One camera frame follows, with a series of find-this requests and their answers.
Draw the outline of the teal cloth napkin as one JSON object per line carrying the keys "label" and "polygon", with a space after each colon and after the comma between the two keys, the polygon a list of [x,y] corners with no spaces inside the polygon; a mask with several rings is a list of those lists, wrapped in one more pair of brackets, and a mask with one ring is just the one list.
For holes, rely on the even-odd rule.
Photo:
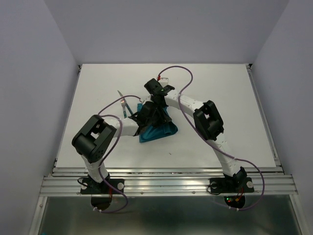
{"label": "teal cloth napkin", "polygon": [[148,126],[141,134],[135,134],[139,136],[139,142],[149,142],[157,139],[172,136],[178,132],[178,127],[172,122],[168,122],[159,127]]}

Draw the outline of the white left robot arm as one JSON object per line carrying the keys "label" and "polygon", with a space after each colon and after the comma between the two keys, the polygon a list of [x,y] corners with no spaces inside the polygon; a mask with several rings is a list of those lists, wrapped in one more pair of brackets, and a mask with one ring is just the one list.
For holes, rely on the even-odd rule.
{"label": "white left robot arm", "polygon": [[72,146],[82,156],[91,177],[92,187],[98,193],[105,192],[109,187],[108,172],[104,159],[110,154],[107,151],[112,139],[121,136],[139,136],[140,142],[156,140],[166,136],[162,133],[167,128],[164,125],[172,119],[167,113],[167,105],[145,102],[141,108],[130,117],[119,119],[109,116],[105,120],[100,115],[93,115],[72,139]]}

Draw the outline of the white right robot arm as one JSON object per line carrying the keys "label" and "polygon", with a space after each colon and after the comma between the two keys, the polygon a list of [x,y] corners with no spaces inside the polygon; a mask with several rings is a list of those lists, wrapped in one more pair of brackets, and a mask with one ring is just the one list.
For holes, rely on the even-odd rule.
{"label": "white right robot arm", "polygon": [[193,118],[192,127],[213,148],[220,161],[226,188],[230,191],[239,189],[243,185],[247,174],[238,163],[238,159],[227,153],[229,146],[224,136],[224,121],[215,103],[211,100],[202,102],[189,98],[173,86],[166,85],[163,87],[154,78],[148,81],[144,88],[150,94],[150,98],[145,103],[154,104],[165,118],[167,118],[167,115],[163,108],[169,106],[179,109],[184,117],[190,116]]}

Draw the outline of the teal handled fork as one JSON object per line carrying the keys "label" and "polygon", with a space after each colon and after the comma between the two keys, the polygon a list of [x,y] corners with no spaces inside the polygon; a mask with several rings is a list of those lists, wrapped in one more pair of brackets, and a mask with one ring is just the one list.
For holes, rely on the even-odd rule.
{"label": "teal handled fork", "polygon": [[127,118],[128,116],[127,116],[127,107],[128,107],[128,104],[127,104],[127,102],[126,102],[126,99],[121,99],[121,101],[120,101],[120,103],[121,103],[121,106],[122,106],[122,109],[123,109],[123,115],[124,115],[124,118]]}

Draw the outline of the aluminium frame rail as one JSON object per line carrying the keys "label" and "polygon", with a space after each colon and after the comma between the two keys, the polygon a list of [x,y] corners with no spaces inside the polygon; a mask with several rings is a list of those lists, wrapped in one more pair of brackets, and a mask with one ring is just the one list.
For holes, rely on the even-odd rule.
{"label": "aluminium frame rail", "polygon": [[[291,175],[283,173],[281,166],[263,168],[260,175],[247,168],[252,178],[253,195],[293,195],[297,188]],[[124,193],[136,196],[206,196],[209,179],[223,176],[221,168],[108,168],[110,176],[125,181]],[[83,168],[57,167],[43,179],[40,196],[81,196],[79,177],[85,177]]]}

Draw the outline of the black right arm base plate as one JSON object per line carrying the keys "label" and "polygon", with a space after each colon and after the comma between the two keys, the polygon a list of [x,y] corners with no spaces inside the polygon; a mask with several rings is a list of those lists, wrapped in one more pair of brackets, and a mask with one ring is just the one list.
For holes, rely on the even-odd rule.
{"label": "black right arm base plate", "polygon": [[210,178],[207,189],[213,194],[238,193],[242,192],[242,190],[243,193],[254,192],[252,179],[249,177],[244,178],[240,183],[236,183],[233,180],[226,178]]}

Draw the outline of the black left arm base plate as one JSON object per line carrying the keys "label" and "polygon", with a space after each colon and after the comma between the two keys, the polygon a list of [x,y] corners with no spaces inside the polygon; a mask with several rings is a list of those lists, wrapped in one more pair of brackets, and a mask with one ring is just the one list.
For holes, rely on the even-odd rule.
{"label": "black left arm base plate", "polygon": [[[81,189],[80,193],[82,195],[92,195],[92,194],[119,194],[118,192],[112,190],[107,184],[104,182],[98,183],[94,181],[90,177],[81,177],[78,178],[77,182],[80,184]],[[118,184],[123,184],[125,183],[124,179],[109,179],[108,180],[109,184],[118,189]],[[124,191],[124,186],[122,186],[121,189],[118,189],[120,191]]]}

